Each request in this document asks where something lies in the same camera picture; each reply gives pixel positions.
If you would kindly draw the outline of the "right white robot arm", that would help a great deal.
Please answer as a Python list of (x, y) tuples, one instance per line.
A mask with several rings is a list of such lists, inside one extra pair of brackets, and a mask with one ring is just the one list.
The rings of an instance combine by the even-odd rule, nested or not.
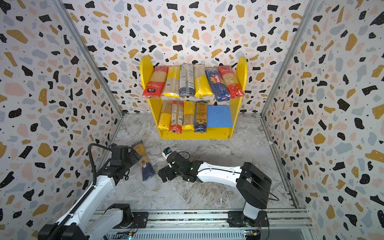
[(238, 216), (229, 214), (231, 227), (258, 225), (259, 213), (267, 208), (272, 180), (252, 163), (242, 166), (223, 167), (203, 161), (189, 161), (170, 148), (163, 150), (168, 166), (159, 170), (158, 175), (165, 183), (177, 177), (189, 183), (218, 183), (236, 188), (245, 199), (243, 212)]

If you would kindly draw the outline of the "dark blue spaghetti bag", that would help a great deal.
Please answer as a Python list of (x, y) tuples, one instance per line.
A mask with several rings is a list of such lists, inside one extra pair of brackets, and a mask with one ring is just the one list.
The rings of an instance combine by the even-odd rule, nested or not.
[(153, 168), (153, 165), (149, 160), (143, 141), (140, 140), (139, 142), (133, 144), (132, 147), (141, 157), (141, 159), (139, 160), (139, 165), (141, 166), (141, 170), (142, 170), (142, 179), (143, 181), (147, 181), (148, 179), (153, 177), (156, 173)]

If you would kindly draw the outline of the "clear white label spaghetti bag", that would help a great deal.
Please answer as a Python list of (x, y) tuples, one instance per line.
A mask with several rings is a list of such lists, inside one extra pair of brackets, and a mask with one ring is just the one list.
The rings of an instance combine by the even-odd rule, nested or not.
[(183, 64), (180, 71), (179, 96), (181, 98), (194, 97), (195, 94), (194, 66), (192, 64)]

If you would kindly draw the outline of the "yellow Pastatime spaghetti bag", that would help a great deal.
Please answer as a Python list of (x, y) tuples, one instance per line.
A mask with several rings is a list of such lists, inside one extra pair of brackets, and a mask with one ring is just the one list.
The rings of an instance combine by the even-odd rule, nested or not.
[(196, 103), (191, 101), (184, 101), (184, 119), (183, 119), (183, 131), (195, 130), (195, 111)]

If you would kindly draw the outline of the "blue Barilla spaghetti bag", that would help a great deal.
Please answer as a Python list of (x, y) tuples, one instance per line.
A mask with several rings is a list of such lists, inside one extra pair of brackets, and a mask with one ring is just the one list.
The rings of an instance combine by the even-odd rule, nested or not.
[(229, 90), (224, 83), (217, 67), (205, 68), (206, 76), (217, 102), (225, 102), (231, 99)]

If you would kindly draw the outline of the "red clear spaghetti bag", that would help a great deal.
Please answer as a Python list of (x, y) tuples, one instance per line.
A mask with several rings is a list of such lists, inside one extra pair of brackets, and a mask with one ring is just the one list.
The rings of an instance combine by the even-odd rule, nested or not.
[(175, 134), (182, 133), (182, 126), (184, 120), (184, 103), (181, 101), (172, 102), (172, 111), (171, 111), (171, 124), (169, 132)]

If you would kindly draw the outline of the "plain yellow spaghetti bag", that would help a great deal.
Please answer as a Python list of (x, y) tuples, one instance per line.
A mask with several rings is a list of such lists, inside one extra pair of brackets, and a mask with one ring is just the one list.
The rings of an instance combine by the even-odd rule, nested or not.
[(162, 95), (171, 98), (179, 98), (180, 89), (180, 66), (170, 66), (168, 68), (168, 75), (166, 84), (163, 88)]

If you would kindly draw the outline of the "red spaghetti bag top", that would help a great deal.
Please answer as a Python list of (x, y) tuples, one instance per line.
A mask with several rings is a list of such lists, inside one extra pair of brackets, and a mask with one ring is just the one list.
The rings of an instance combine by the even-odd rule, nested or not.
[(219, 66), (219, 73), (227, 86), (231, 99), (241, 98), (245, 96), (242, 87), (238, 81), (236, 74), (231, 66)]

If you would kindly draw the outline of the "red spaghetti bag black label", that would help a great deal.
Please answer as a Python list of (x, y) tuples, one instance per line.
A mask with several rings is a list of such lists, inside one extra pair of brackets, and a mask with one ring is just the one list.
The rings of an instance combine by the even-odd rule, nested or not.
[(168, 76), (168, 66), (155, 67), (143, 93), (144, 99), (160, 98)]

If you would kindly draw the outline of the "orange blue spaghetti bag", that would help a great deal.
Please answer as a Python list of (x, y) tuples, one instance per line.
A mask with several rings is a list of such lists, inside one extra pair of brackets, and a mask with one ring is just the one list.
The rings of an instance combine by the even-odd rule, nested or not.
[(195, 133), (206, 133), (208, 126), (208, 103), (200, 101), (196, 103)]

